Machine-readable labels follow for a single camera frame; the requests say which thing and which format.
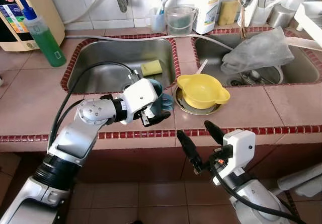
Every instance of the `sink basin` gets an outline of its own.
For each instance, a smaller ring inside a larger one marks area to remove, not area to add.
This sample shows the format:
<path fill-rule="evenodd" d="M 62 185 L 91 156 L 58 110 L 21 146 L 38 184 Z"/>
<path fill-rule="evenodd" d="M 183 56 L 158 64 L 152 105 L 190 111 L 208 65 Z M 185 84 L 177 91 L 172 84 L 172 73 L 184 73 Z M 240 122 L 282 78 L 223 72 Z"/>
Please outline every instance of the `sink basin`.
<path fill-rule="evenodd" d="M 67 88 L 71 88 L 85 68 L 98 62 L 116 61 L 124 63 L 131 69 L 136 69 L 142 76 L 141 64 L 156 59 L 160 61 L 163 73 L 147 76 L 147 78 L 155 79 L 161 82 L 163 87 L 168 87 L 176 79 L 172 45 L 169 40 L 93 42 L 79 52 Z M 131 81 L 126 69 L 117 65 L 102 65 L 85 73 L 77 84 L 74 93 L 121 92 L 130 84 Z"/>
<path fill-rule="evenodd" d="M 256 34 L 259 33 L 248 33 L 248 36 L 251 37 Z M 209 37 L 232 48 L 235 48 L 242 41 L 239 34 L 209 35 Z M 289 48 L 295 59 L 281 66 L 284 74 L 284 81 L 281 84 L 316 82 L 320 75 L 314 64 L 300 48 L 294 46 Z M 226 75 L 220 70 L 221 59 L 225 54 L 229 53 L 229 50 L 204 39 L 196 40 L 196 50 L 201 64 L 205 59 L 209 60 L 202 73 L 217 78 L 223 86 L 246 85 L 239 74 Z"/>

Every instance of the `bottle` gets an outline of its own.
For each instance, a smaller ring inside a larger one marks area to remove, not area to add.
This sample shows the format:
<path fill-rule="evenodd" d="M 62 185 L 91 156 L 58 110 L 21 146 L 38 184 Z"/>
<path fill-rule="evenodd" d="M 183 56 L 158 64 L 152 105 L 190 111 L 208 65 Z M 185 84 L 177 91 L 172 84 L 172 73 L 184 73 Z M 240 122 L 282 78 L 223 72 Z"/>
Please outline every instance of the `bottle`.
<path fill-rule="evenodd" d="M 214 29 L 220 1 L 194 0 L 194 6 L 198 9 L 198 16 L 193 24 L 193 29 L 198 34 L 205 34 Z"/>
<path fill-rule="evenodd" d="M 59 48 L 54 36 L 51 34 L 45 20 L 42 16 L 37 16 L 31 8 L 24 8 L 24 23 L 29 33 L 36 41 L 40 50 L 44 53 L 52 67 L 59 67 L 66 63 L 66 58 Z"/>

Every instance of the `blue bottle cap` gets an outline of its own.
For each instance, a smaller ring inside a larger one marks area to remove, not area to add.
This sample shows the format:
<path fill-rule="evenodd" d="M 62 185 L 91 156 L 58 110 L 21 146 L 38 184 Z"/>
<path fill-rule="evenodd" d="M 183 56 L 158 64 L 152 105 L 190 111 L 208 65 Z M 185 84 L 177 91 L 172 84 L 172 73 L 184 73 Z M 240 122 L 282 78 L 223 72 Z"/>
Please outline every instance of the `blue bottle cap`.
<path fill-rule="evenodd" d="M 22 9 L 23 14 L 25 15 L 26 19 L 32 20 L 37 17 L 34 9 L 32 7 Z"/>

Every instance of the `yellow bowl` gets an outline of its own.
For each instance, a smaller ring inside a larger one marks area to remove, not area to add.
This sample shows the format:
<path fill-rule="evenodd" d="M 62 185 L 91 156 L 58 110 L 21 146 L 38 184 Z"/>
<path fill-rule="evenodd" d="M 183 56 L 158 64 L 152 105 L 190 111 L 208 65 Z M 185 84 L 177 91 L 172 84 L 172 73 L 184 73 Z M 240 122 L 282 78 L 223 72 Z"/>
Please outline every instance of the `yellow bowl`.
<path fill-rule="evenodd" d="M 226 104 L 230 99 L 229 92 L 216 78 L 208 74 L 179 76 L 178 87 L 182 89 L 185 101 L 198 109 Z"/>

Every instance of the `green liquid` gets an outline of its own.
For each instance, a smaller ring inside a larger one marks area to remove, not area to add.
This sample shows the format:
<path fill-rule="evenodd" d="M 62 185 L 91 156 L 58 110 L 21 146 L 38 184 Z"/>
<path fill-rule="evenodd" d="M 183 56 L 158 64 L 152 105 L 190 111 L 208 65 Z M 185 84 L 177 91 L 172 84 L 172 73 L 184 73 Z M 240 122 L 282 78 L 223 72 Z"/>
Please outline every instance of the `green liquid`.
<path fill-rule="evenodd" d="M 66 58 L 49 29 L 40 34 L 32 34 L 31 36 L 52 67 L 59 67 L 66 63 Z"/>

